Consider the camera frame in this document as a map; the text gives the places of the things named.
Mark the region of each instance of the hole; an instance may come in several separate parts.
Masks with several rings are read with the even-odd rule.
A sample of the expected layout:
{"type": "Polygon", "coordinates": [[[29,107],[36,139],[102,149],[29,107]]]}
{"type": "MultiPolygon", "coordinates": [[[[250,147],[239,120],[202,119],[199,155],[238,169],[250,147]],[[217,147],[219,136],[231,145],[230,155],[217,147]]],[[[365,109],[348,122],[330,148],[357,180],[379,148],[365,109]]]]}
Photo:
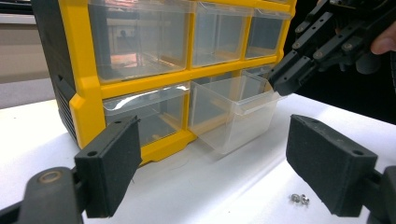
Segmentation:
{"type": "Polygon", "coordinates": [[[89,157],[92,157],[92,156],[95,156],[96,154],[98,154],[97,151],[92,151],[92,152],[89,152],[87,155],[89,157]]]}
{"type": "Polygon", "coordinates": [[[43,174],[38,178],[38,181],[43,184],[51,183],[55,180],[61,178],[62,173],[60,171],[50,171],[48,173],[43,174]]]}
{"type": "Polygon", "coordinates": [[[353,150],[352,152],[353,152],[353,154],[358,155],[358,156],[364,155],[364,153],[362,153],[361,151],[358,151],[358,150],[353,150]]]}

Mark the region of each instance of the screw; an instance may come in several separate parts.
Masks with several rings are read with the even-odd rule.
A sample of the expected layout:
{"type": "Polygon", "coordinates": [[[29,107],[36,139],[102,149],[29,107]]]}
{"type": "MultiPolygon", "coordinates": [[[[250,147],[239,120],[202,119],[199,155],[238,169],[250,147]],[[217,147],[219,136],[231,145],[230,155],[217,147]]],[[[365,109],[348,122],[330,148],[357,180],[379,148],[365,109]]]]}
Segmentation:
{"type": "Polygon", "coordinates": [[[309,205],[309,198],[307,198],[304,194],[301,195],[301,203],[309,205]]]}
{"type": "Polygon", "coordinates": [[[301,201],[300,195],[298,194],[291,194],[291,201],[294,203],[299,203],[301,201]]]}
{"type": "Polygon", "coordinates": [[[346,44],[344,44],[343,48],[346,49],[346,50],[352,50],[353,45],[351,45],[349,43],[346,43],[346,44]]]}
{"type": "Polygon", "coordinates": [[[343,2],[340,0],[330,0],[330,4],[332,5],[342,5],[343,2]]]}
{"type": "Polygon", "coordinates": [[[296,29],[296,31],[297,31],[298,33],[302,32],[303,30],[304,30],[303,26],[299,26],[299,27],[297,27],[297,29],[296,29]]]}
{"type": "Polygon", "coordinates": [[[317,51],[317,52],[314,54],[314,57],[315,57],[316,59],[320,59],[321,57],[323,57],[323,53],[322,53],[321,51],[317,51]]]}
{"type": "Polygon", "coordinates": [[[296,42],[296,43],[293,44],[293,47],[294,47],[295,49],[299,48],[300,46],[301,46],[301,44],[298,43],[298,42],[296,42]]]}

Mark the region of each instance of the white surface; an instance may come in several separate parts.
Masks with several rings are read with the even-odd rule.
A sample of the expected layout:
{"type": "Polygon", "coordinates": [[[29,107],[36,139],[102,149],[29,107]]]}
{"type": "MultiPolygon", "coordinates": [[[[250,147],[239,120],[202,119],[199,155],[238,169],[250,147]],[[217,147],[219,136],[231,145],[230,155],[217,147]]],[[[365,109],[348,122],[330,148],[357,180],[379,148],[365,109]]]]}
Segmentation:
{"type": "MultiPolygon", "coordinates": [[[[271,127],[253,142],[221,157],[201,141],[139,168],[116,215],[85,223],[365,223],[332,216],[285,162],[290,115],[319,119],[377,153],[376,169],[396,164],[396,126],[291,95],[276,108],[271,127]],[[303,193],[309,206],[290,202],[303,193]]],[[[0,110],[0,208],[23,197],[36,173],[73,167],[78,148],[53,101],[0,110]]]]}
{"type": "Polygon", "coordinates": [[[18,14],[1,14],[0,23],[7,24],[35,24],[35,16],[18,14]]]}

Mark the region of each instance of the small metal part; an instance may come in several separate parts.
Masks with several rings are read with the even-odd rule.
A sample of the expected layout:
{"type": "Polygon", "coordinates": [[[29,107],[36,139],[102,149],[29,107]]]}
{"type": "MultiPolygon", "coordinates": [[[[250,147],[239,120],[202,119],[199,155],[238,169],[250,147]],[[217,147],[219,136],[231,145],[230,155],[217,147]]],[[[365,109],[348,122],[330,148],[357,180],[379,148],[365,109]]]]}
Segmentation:
{"type": "Polygon", "coordinates": [[[330,0],[330,4],[332,5],[342,5],[343,2],[340,0],[330,0]]]}
{"type": "Polygon", "coordinates": [[[293,47],[295,49],[299,48],[300,46],[301,46],[301,44],[299,42],[296,42],[296,43],[293,44],[293,47]]]}
{"type": "Polygon", "coordinates": [[[353,49],[353,45],[351,45],[350,43],[345,43],[344,46],[343,46],[343,49],[352,50],[353,49]]]}
{"type": "Polygon", "coordinates": [[[43,184],[51,183],[59,178],[61,178],[62,173],[60,171],[50,171],[38,178],[38,181],[43,184]]]}
{"type": "Polygon", "coordinates": [[[296,31],[297,32],[302,32],[304,30],[304,27],[303,26],[299,26],[299,27],[297,27],[297,29],[296,29],[296,31]]]}
{"type": "Polygon", "coordinates": [[[315,53],[314,57],[315,57],[316,59],[320,59],[321,57],[323,57],[323,53],[322,53],[321,51],[317,51],[317,52],[315,53]]]}
{"type": "Polygon", "coordinates": [[[307,198],[304,194],[301,195],[301,203],[304,205],[309,205],[309,198],[307,198]]]}
{"type": "Polygon", "coordinates": [[[301,201],[300,195],[298,195],[298,194],[291,194],[290,198],[291,198],[291,201],[294,203],[299,203],[301,201]]]}

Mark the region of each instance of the black side panel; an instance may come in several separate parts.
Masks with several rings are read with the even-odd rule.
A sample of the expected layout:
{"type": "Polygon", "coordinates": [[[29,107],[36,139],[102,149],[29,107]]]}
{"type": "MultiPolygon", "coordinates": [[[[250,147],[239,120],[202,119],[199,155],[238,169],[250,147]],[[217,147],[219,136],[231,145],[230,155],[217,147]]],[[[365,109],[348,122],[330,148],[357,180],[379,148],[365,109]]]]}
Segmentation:
{"type": "Polygon", "coordinates": [[[88,183],[87,217],[112,217],[141,159],[138,119],[109,124],[75,157],[77,174],[88,183]]]}
{"type": "Polygon", "coordinates": [[[32,8],[58,102],[59,114],[64,126],[77,140],[69,107],[71,98],[76,94],[76,85],[58,1],[32,0],[32,8]]]}
{"type": "Polygon", "coordinates": [[[332,214],[358,217],[377,156],[326,124],[292,115],[286,157],[332,214]]]}

